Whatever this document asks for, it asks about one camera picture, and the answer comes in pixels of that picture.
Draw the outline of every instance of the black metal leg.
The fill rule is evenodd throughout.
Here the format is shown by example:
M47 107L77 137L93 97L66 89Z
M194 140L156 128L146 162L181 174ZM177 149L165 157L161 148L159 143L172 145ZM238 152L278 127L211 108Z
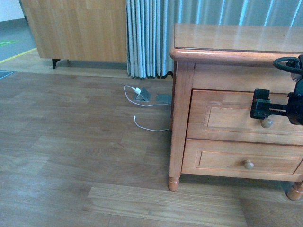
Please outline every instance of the black metal leg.
M57 64L57 62L60 61L60 60L61 60L61 59L54 59L54 58L53 58L53 69L56 68L56 64Z

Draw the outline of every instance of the drawer knob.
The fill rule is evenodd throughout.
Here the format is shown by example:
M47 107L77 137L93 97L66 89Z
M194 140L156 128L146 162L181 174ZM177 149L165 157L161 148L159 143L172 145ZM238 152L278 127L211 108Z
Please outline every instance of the drawer knob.
M244 167L245 167L246 169L253 169L254 164L253 164L250 160L246 160L246 161L245 161L245 164L244 164Z
M269 119L269 118L265 118L264 120L262 120L262 122L261 122L261 126L263 127L263 128L269 128L271 125L273 124L273 121L271 120L271 119Z

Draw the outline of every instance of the black metal clamp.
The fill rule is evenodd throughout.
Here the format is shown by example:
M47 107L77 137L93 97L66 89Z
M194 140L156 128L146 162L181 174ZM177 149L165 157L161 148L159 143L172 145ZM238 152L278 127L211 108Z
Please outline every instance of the black metal clamp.
M303 55L299 58L284 57L274 60L274 66L290 72L296 82L294 92L288 93L287 105L270 103L269 90L256 89L251 105L250 117L264 120L270 115L288 117L291 124L303 125Z

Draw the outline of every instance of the wooden drawer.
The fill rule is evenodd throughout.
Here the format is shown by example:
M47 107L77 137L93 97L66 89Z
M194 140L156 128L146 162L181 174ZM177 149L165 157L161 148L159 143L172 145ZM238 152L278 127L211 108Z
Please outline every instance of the wooden drawer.
M250 118L252 92L193 90L188 139L303 145L303 127L271 115L273 125ZM270 94L272 103L287 104L287 94Z
M273 180L297 180L303 155L298 146L187 140L182 173ZM245 161L254 167L246 169Z

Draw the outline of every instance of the curtain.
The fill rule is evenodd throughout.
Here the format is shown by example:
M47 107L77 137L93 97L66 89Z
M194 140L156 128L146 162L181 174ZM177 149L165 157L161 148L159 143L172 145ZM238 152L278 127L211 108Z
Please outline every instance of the curtain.
M173 71L174 23L303 26L303 0L126 0L127 70L132 77Z

